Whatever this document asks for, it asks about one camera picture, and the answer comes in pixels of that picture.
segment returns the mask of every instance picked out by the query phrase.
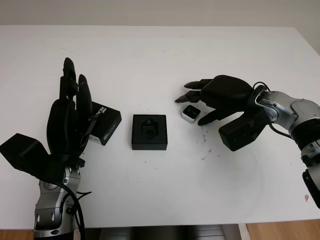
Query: white label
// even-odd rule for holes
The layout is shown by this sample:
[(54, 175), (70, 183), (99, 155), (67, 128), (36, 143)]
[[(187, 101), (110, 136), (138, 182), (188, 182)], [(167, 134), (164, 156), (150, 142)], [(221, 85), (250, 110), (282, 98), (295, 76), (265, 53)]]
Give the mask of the white label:
[(101, 142), (100, 142), (100, 139), (97, 138), (96, 136), (91, 135), (91, 134), (90, 134), (90, 136), (89, 136), (89, 140), (92, 141), (92, 142), (95, 142), (95, 143), (97, 143), (97, 144), (102, 145)]

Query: product box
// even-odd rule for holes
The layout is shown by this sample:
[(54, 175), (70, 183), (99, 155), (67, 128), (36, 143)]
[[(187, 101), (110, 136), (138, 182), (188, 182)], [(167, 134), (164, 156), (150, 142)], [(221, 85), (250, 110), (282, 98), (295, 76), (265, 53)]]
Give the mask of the product box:
[(92, 112), (96, 116), (96, 122), (89, 140), (104, 146), (121, 122), (121, 114), (118, 110), (96, 102), (92, 102)]

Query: white wall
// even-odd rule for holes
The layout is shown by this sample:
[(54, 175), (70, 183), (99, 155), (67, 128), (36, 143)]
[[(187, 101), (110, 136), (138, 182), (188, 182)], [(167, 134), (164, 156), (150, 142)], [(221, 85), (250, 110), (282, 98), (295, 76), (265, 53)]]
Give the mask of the white wall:
[(0, 0), (0, 25), (294, 27), (320, 53), (320, 0)]

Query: black square box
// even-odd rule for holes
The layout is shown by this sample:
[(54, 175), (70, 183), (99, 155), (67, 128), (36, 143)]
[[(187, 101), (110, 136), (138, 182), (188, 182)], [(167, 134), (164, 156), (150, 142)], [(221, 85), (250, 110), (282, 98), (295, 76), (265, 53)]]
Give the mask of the black square box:
[(132, 150), (166, 150), (166, 115), (133, 115)]

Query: white object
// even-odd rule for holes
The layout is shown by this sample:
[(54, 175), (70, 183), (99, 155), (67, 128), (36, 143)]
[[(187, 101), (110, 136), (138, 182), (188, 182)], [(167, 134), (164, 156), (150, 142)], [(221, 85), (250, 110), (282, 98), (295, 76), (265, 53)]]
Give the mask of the white object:
[[(232, 152), (218, 129), (236, 116), (199, 127), (181, 118), (188, 103), (174, 102), (187, 82), (225, 74), (320, 104), (320, 56), (294, 28), (0, 26), (0, 56), (0, 143), (21, 133), (48, 150), (65, 57), (93, 101), (121, 111), (107, 145), (89, 141), (81, 156), (86, 227), (319, 218), (292, 140), (266, 127)], [(132, 151), (133, 114), (166, 114), (166, 151)], [(0, 156), (0, 183), (0, 228), (32, 229), (38, 180)]]

